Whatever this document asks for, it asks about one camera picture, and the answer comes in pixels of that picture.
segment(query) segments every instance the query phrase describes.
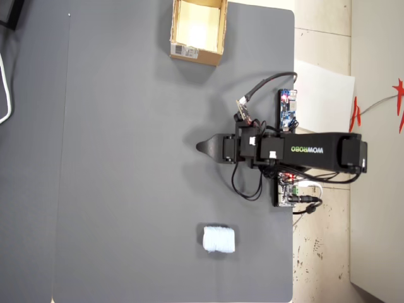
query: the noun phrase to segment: concrete floor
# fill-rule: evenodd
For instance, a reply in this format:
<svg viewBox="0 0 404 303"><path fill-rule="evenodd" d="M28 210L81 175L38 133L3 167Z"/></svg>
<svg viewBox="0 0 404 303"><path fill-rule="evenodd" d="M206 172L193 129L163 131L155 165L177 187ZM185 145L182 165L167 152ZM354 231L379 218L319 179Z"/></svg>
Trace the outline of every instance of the concrete floor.
<svg viewBox="0 0 404 303"><path fill-rule="evenodd" d="M351 0L234 2L292 9L295 58L350 75ZM378 302L350 283L350 186L325 186L324 205L293 227L293 302Z"/></svg>

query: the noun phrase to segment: white sponge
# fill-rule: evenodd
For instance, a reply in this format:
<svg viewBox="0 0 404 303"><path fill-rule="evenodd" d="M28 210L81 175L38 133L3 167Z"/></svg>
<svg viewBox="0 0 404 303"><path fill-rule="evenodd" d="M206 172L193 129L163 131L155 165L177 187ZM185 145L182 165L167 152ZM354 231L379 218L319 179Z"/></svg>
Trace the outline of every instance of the white sponge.
<svg viewBox="0 0 404 303"><path fill-rule="evenodd" d="M203 233L203 248L209 253L220 251L221 253L234 253L234 230L227 227L206 226Z"/></svg>

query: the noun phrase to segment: red star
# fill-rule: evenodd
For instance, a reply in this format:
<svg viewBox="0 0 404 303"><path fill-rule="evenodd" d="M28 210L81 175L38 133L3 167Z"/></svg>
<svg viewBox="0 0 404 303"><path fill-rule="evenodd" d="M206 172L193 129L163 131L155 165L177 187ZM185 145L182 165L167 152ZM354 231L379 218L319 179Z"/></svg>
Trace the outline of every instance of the red star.
<svg viewBox="0 0 404 303"><path fill-rule="evenodd" d="M352 118L351 118L351 125L349 127L349 132L350 133L352 132L352 129L354 128L355 118L358 118L358 126L360 126L360 124L361 124L361 121L360 121L360 108L358 106L357 97L355 97L355 101L353 102L353 113L352 113Z"/></svg>
<svg viewBox="0 0 404 303"><path fill-rule="evenodd" d="M403 88L403 82L398 79L398 86L393 86L398 91L398 96L397 96L397 115L400 115L400 109L401 109L401 98L404 96L404 88ZM404 125L404 114L403 117L401 118L401 123L400 123L400 134L401 130L403 129Z"/></svg>
<svg viewBox="0 0 404 303"><path fill-rule="evenodd" d="M404 96L404 88L403 82L398 79L398 86L393 86L398 91L398 99L397 99L397 115L400 115L400 108L401 108L401 98Z"/></svg>

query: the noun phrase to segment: white cord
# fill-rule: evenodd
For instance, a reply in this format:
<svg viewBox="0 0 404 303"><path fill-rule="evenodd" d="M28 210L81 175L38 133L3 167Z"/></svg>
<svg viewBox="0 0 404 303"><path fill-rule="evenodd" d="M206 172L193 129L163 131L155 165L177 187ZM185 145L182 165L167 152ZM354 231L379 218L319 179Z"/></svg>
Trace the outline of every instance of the white cord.
<svg viewBox="0 0 404 303"><path fill-rule="evenodd" d="M314 181L299 181L298 183L297 183L297 186L300 186L300 187L308 187L308 186L315 186L315 187L318 187L318 188L320 188L320 199L321 199L321 197L323 196L323 187L321 186L321 184L320 183L318 183L318 182L314 182Z"/></svg>
<svg viewBox="0 0 404 303"><path fill-rule="evenodd" d="M6 98L7 98L7 114L3 118L0 119L0 124L1 124L5 120L7 120L11 115L10 92L9 92L8 86L7 86L6 73L4 72L4 64L3 64L3 59L1 57L1 54L0 54L0 68L1 68L1 78L3 79L4 90L6 91Z"/></svg>

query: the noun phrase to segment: cardboard box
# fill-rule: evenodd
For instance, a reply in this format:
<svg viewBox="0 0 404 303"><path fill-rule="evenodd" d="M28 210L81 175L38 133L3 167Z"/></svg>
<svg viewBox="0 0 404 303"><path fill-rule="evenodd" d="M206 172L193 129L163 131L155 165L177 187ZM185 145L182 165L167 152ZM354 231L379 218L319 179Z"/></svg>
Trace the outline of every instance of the cardboard box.
<svg viewBox="0 0 404 303"><path fill-rule="evenodd" d="M227 0L174 0L170 56L218 66L226 34Z"/></svg>

